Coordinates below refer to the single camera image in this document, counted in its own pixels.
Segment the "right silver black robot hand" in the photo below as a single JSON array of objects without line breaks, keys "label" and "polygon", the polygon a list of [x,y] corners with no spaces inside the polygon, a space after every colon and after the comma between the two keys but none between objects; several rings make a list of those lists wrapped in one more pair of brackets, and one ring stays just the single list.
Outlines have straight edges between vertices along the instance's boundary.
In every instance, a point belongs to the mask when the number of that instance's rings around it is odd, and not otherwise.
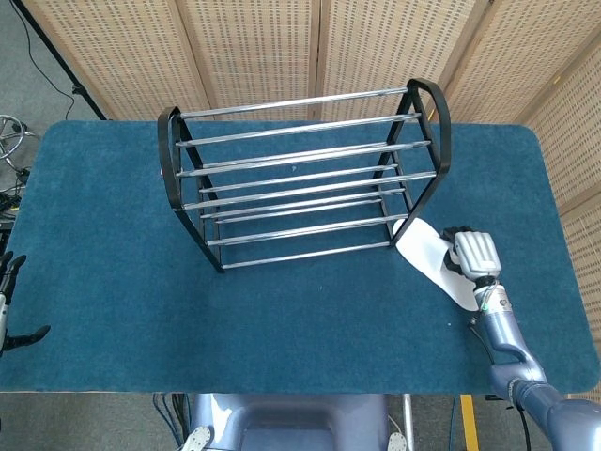
[{"label": "right silver black robot hand", "polygon": [[489,233],[463,225],[444,228],[439,236],[451,245],[443,257],[447,270],[466,277],[476,285],[481,280],[499,279],[501,262]]}]

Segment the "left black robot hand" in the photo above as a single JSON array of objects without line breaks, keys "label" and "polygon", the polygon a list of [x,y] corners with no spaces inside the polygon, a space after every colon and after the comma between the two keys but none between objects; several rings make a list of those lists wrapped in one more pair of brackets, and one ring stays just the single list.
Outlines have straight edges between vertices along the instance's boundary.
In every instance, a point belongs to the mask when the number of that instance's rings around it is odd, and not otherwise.
[{"label": "left black robot hand", "polygon": [[38,343],[51,330],[50,325],[44,325],[32,334],[10,335],[8,333],[8,313],[16,279],[25,261],[26,255],[14,258],[12,251],[0,256],[0,357],[10,350]]}]

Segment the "white slipper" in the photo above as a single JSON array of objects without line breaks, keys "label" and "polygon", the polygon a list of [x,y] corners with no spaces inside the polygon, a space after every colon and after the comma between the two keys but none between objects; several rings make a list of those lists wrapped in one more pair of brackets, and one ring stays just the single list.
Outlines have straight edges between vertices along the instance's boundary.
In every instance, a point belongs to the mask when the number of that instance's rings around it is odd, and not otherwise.
[{"label": "white slipper", "polygon": [[463,275],[448,270],[443,262],[450,243],[443,240],[426,221],[415,219],[395,245],[400,255],[417,271],[444,291],[458,306],[475,312],[475,284]]}]

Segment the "black chrome-bar shoe rack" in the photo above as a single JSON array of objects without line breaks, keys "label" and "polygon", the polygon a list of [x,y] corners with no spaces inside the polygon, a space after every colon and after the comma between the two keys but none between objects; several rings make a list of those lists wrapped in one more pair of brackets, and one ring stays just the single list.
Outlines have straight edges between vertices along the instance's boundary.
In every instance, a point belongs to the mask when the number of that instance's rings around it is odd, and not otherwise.
[{"label": "black chrome-bar shoe rack", "polygon": [[388,248],[420,215],[452,160],[439,86],[412,79],[387,116],[261,123],[272,102],[157,120],[169,205],[218,272]]}]

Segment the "blue carpet mat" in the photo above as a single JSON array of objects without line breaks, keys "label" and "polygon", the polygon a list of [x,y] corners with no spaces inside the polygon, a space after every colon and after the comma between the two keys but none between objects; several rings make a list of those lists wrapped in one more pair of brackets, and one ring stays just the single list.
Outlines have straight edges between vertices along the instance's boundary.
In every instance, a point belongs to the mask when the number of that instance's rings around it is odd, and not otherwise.
[{"label": "blue carpet mat", "polygon": [[[432,226],[489,232],[526,341],[560,391],[601,365],[535,134],[455,124]],[[0,391],[485,393],[467,313],[394,249],[218,273],[172,212],[152,121],[45,133],[10,236],[27,260]]]}]

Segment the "yellow floor tape strip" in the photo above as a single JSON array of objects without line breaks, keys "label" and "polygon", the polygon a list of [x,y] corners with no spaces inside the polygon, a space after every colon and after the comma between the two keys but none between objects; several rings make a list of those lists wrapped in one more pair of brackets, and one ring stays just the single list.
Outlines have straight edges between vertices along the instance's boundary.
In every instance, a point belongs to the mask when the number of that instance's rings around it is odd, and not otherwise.
[{"label": "yellow floor tape strip", "polygon": [[480,451],[473,397],[462,394],[459,399],[466,451]]}]

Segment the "chrome stool base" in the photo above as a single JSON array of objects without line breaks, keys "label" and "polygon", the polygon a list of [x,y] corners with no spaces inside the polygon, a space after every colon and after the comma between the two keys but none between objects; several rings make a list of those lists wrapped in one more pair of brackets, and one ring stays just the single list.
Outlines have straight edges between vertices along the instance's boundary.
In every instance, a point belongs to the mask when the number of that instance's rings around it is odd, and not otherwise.
[{"label": "chrome stool base", "polygon": [[0,114],[0,162],[6,163],[15,173],[22,172],[23,168],[17,166],[11,157],[26,138],[40,140],[40,136],[31,132],[18,118]]}]

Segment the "blue-grey robot torso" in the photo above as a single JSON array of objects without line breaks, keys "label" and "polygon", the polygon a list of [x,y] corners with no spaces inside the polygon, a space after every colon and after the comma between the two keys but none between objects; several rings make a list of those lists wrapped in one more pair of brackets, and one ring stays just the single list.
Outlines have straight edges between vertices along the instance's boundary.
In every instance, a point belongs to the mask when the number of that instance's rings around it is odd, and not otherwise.
[{"label": "blue-grey robot torso", "polygon": [[414,451],[402,400],[400,427],[382,394],[199,394],[179,451]]}]

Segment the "black stand pole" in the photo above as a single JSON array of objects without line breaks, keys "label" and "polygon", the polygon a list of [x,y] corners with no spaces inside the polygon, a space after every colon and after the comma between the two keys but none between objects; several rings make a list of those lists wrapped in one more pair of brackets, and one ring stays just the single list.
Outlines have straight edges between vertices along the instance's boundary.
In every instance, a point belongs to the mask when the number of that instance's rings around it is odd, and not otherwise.
[{"label": "black stand pole", "polygon": [[[59,98],[67,102],[67,107],[61,118],[63,120],[75,119],[75,109],[81,104],[90,111],[93,118],[100,121],[109,120],[107,113],[85,85],[83,77],[76,73],[67,58],[58,50],[57,45],[51,41],[49,34],[42,29],[33,12],[25,5],[24,0],[6,1],[10,12],[14,14],[23,30],[24,53],[27,61],[43,83]],[[57,78],[43,68],[36,57],[35,44],[40,46],[41,51],[50,58],[52,65],[66,78],[64,86],[60,85]]]}]

